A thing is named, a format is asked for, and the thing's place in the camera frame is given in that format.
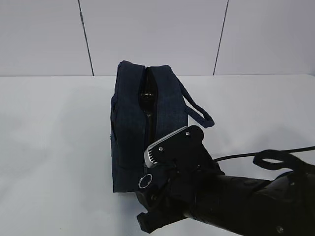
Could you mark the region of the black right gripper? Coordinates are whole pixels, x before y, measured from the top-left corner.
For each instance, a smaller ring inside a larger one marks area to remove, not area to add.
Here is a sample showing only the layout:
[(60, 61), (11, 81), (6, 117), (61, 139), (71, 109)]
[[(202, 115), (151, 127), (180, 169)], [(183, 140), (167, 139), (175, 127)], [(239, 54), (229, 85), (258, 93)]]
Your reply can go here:
[(152, 233), (187, 218), (225, 228), (220, 209), (225, 173), (217, 163), (189, 170), (163, 165), (146, 169), (136, 191), (138, 201), (147, 210), (137, 215), (142, 231)]

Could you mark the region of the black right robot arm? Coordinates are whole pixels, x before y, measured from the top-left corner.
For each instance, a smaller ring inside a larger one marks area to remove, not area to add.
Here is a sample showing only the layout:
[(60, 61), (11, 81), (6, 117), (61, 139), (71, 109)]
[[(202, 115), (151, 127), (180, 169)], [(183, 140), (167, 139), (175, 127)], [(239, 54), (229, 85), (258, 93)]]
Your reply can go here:
[(147, 212), (137, 216), (152, 233), (190, 218), (242, 236), (312, 236), (315, 167), (295, 158), (274, 180), (218, 175), (197, 168), (177, 173), (164, 187), (138, 192)]

